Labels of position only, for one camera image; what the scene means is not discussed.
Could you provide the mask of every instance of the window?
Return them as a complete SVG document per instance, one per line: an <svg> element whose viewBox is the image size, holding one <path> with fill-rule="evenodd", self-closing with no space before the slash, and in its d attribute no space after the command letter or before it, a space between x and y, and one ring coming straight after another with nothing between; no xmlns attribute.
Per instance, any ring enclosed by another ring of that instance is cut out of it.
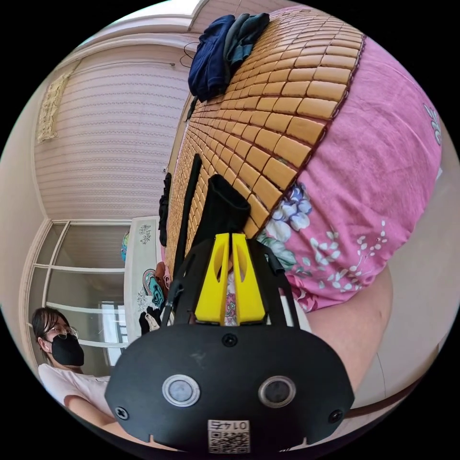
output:
<svg viewBox="0 0 460 460"><path fill-rule="evenodd" d="M128 345L124 308L121 245L130 220L55 221L33 266L29 288L30 321L34 311L58 309L79 331L85 351L85 373L110 375ZM38 364L40 350L32 345Z"/></svg>

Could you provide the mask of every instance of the sticker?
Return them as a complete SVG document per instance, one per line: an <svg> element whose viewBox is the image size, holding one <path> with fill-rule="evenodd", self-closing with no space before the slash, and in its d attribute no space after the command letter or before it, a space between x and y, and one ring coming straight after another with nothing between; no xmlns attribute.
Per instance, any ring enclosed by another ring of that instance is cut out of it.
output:
<svg viewBox="0 0 460 460"><path fill-rule="evenodd" d="M208 449L211 454L248 454L249 420L208 420Z"/></svg>

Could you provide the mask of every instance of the dark blue clothing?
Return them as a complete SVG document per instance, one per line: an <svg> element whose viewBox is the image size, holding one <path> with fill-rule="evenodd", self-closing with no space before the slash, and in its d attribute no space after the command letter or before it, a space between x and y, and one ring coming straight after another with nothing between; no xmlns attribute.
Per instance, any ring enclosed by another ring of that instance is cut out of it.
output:
<svg viewBox="0 0 460 460"><path fill-rule="evenodd" d="M223 94L228 86L225 77L225 37L235 16L229 14L216 19L200 36L188 76L188 86L200 102Z"/></svg>

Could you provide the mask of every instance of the white cabinet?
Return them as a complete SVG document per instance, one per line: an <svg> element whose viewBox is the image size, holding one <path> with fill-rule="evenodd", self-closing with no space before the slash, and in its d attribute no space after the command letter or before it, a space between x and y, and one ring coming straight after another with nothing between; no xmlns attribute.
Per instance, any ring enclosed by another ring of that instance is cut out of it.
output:
<svg viewBox="0 0 460 460"><path fill-rule="evenodd" d="M134 218L129 231L125 263L125 315L129 343L141 335L139 317L149 301L144 290L144 273L155 270L161 261L158 222L157 216Z"/></svg>

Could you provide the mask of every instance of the pink bedsheet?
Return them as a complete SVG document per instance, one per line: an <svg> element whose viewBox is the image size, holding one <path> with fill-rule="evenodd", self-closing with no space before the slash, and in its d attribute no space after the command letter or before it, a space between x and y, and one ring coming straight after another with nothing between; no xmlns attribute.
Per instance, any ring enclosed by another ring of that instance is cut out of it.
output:
<svg viewBox="0 0 460 460"><path fill-rule="evenodd" d="M367 38L347 100L258 240L305 311L350 299L409 239L441 162L437 113Z"/></svg>

